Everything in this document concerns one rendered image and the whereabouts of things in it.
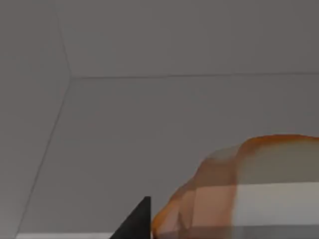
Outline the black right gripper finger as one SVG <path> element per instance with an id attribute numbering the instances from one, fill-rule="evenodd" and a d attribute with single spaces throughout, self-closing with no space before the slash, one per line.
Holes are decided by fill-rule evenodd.
<path id="1" fill-rule="evenodd" d="M 145 196 L 109 239 L 151 239 L 151 197 Z"/>

